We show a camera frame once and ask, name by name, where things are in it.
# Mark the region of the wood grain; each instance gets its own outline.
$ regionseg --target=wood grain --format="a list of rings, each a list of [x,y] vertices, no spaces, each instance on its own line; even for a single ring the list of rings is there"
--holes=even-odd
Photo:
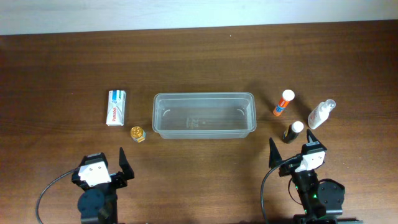
[[[398,217],[398,22],[345,22],[0,37],[0,221],[35,223],[42,189],[104,152],[109,171],[125,149],[136,172],[118,191],[125,223],[262,222],[268,138],[282,157],[306,141],[280,137],[321,101],[337,107],[314,130],[329,149],[319,178],[346,187],[342,218]],[[107,91],[127,91],[126,123],[105,125]],[[280,117],[284,89],[296,93]],[[246,139],[165,140],[152,130],[157,93],[248,91],[257,129]],[[141,126],[136,143],[129,129]],[[273,174],[264,192],[272,219],[303,213]],[[45,223],[79,223],[82,190],[70,178],[44,196]]]

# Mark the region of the small jar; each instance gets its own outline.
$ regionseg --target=small jar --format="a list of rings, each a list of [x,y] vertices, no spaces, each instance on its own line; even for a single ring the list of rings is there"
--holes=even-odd
[[[145,140],[145,131],[138,126],[131,129],[130,135],[136,142],[142,142]]]

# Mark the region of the black bottle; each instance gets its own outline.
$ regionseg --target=black bottle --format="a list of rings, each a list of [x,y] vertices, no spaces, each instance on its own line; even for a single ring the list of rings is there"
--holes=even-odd
[[[289,125],[289,128],[284,132],[282,136],[282,140],[284,143],[291,143],[294,139],[299,136],[300,132],[303,131],[304,124],[300,121],[296,121],[293,124]]]

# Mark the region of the wire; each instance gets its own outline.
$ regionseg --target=wire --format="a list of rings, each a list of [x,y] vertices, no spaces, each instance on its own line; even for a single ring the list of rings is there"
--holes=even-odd
[[[262,184],[261,184],[261,191],[260,191],[260,195],[261,195],[261,210],[262,210],[262,216],[264,217],[266,224],[269,224],[268,222],[268,218],[267,218],[267,214],[266,214],[266,209],[264,208],[264,184],[266,183],[266,180],[268,178],[268,176],[274,172],[276,169],[278,169],[279,167],[281,167],[282,165],[290,162],[292,159],[296,159],[297,156],[291,157],[287,160],[285,160],[283,163],[275,166],[274,168],[272,168],[270,171],[268,171],[267,175],[264,177],[264,179],[262,180]]]
[[[55,184],[56,182],[58,182],[60,179],[66,177],[67,175],[69,175],[69,174],[75,172],[75,171],[78,170],[79,168],[80,168],[80,167],[77,167],[77,168],[75,168],[75,169],[73,169],[73,170],[70,170],[70,171],[68,171],[68,172],[66,172],[66,173],[64,173],[64,174],[62,174],[61,176],[59,176],[58,178],[56,178],[55,180],[53,180],[53,182],[51,182],[50,184],[48,184],[48,186],[46,186],[46,188],[44,188],[43,192],[40,194],[39,199],[37,199],[37,202],[36,202],[36,219],[37,219],[37,221],[38,221],[40,224],[43,224],[43,222],[42,222],[42,220],[40,219],[40,215],[39,215],[39,205],[40,205],[40,201],[41,201],[41,199],[42,199],[44,193],[45,193],[51,186],[53,186],[53,184]]]
[[[290,193],[290,184],[292,183],[292,180],[293,180],[293,177],[290,178],[289,184],[287,185],[287,191],[289,191],[290,198],[292,198],[292,200],[293,200],[295,203],[297,203],[297,204],[299,204],[299,205],[303,205],[302,203],[296,201],[296,200],[293,198],[292,194]]]

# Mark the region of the white box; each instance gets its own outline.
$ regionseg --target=white box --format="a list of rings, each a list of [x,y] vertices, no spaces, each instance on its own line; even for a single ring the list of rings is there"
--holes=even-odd
[[[106,124],[108,126],[124,125],[124,105],[126,104],[126,92],[124,90],[109,91],[108,115]]]

